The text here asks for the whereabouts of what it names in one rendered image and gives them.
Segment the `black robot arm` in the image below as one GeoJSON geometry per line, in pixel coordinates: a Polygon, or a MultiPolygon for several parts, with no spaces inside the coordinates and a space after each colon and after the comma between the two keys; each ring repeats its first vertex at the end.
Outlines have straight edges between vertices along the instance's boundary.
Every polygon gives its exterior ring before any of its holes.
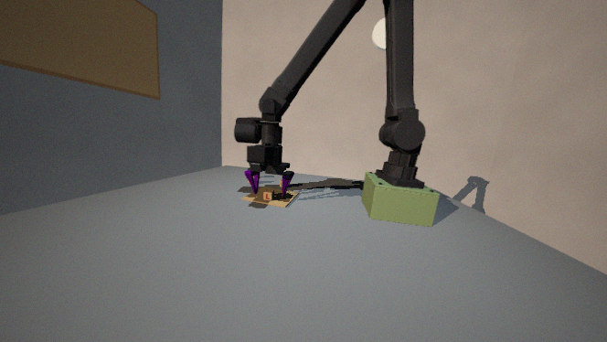
{"type": "MultiPolygon", "coordinates": [[[[236,119],[236,141],[256,144],[247,146],[247,162],[251,170],[262,172],[268,165],[282,164],[282,146],[271,146],[282,144],[282,127],[279,125],[282,116],[315,67],[366,1],[334,0],[282,74],[261,96],[261,118],[236,119]],[[260,140],[267,145],[258,144],[260,140]]],[[[418,170],[415,165],[426,132],[423,123],[419,121],[419,110],[415,109],[413,97],[413,1],[383,0],[387,105],[385,123],[381,126],[378,137],[393,152],[389,151],[388,162],[384,162],[383,169],[377,169],[375,175],[395,187],[423,188],[425,183],[414,178],[418,170]]]]}

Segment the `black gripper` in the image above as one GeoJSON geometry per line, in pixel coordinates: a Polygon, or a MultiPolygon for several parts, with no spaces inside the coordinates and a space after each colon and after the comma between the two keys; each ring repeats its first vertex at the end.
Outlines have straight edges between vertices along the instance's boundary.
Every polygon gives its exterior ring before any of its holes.
{"type": "MultiPolygon", "coordinates": [[[[287,168],[290,168],[290,163],[283,163],[279,166],[272,166],[272,165],[268,165],[266,170],[265,170],[265,174],[273,174],[273,175],[281,175],[282,176],[282,197],[285,197],[287,188],[293,178],[294,172],[293,171],[285,171],[287,168]],[[285,172],[284,172],[285,171],[285,172]]],[[[245,176],[248,178],[251,187],[253,189],[254,194],[256,195],[258,193],[258,187],[259,187],[259,180],[260,180],[260,172],[255,172],[252,171],[250,169],[250,167],[248,168],[247,171],[245,171],[245,176]],[[254,179],[253,179],[254,176],[254,179]],[[255,183],[254,183],[255,180],[255,183]]]]}

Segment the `tan flat mat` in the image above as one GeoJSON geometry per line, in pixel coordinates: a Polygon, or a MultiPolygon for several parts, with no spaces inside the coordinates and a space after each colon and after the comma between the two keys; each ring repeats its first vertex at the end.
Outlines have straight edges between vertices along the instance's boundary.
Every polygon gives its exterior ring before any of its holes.
{"type": "Polygon", "coordinates": [[[293,199],[299,194],[299,192],[287,190],[285,197],[282,197],[282,189],[271,188],[271,187],[262,187],[258,189],[258,193],[254,195],[254,193],[250,193],[248,196],[242,198],[242,200],[248,200],[252,202],[268,204],[278,207],[286,208],[293,199]],[[263,192],[266,190],[274,190],[274,199],[272,201],[263,199],[263,192]]]}

